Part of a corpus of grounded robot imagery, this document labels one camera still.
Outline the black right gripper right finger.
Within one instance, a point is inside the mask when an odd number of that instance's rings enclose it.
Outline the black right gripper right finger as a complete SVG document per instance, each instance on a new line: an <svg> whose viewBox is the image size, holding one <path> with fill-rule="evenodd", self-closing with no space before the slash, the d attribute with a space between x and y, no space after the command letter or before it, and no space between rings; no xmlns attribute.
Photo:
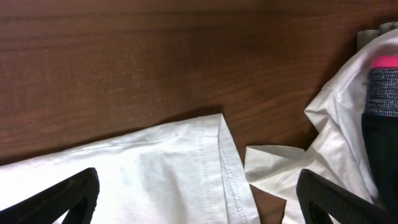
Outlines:
<svg viewBox="0 0 398 224"><path fill-rule="evenodd" d="M391 215L309 169L300 171L296 194L306 224L397 223Z"/></svg>

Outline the white printed t-shirt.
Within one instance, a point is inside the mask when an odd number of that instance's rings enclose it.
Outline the white printed t-shirt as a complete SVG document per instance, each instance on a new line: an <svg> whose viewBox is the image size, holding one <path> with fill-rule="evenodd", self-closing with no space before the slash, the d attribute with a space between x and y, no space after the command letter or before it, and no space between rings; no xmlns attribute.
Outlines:
<svg viewBox="0 0 398 224"><path fill-rule="evenodd" d="M135 133L1 167L1 208L93 167L93 223L259 223L222 114Z"/></svg>

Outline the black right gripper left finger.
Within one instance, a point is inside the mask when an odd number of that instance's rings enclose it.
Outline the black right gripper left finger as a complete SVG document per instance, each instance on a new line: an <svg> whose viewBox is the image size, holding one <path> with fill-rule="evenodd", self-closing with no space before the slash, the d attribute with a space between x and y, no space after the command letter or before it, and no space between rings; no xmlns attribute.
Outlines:
<svg viewBox="0 0 398 224"><path fill-rule="evenodd" d="M53 224L63 214L63 224L89 224L100 192L95 168L87 168L1 211L1 223Z"/></svg>

